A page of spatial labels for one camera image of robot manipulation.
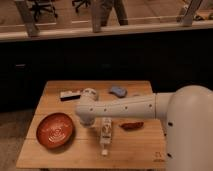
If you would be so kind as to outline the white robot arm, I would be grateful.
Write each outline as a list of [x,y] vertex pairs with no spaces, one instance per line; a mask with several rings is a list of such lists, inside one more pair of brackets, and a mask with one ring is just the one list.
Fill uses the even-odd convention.
[[75,108],[80,123],[97,117],[164,118],[166,171],[213,171],[213,91],[199,85],[175,92],[100,101],[85,89]]

